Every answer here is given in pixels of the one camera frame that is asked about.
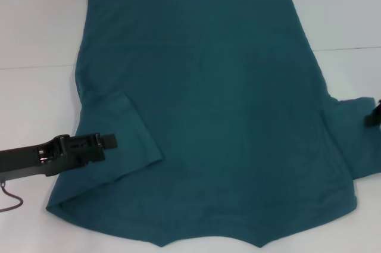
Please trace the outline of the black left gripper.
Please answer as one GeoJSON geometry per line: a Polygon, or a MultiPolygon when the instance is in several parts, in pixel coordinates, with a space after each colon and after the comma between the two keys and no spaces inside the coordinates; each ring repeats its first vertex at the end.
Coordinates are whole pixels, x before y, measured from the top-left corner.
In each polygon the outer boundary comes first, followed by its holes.
{"type": "Polygon", "coordinates": [[[104,150],[118,147],[115,134],[60,135],[35,146],[0,151],[0,182],[34,175],[55,176],[105,160],[104,150]]]}

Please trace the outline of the teal blue t-shirt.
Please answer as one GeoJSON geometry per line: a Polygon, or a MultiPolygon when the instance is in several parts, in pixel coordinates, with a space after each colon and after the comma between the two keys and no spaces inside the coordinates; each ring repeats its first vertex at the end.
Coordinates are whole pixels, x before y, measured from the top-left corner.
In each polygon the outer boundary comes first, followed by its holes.
{"type": "Polygon", "coordinates": [[[373,98],[330,96],[292,0],[88,0],[78,135],[105,160],[59,175],[47,210],[165,246],[257,247],[357,207],[381,173],[373,98]]]}

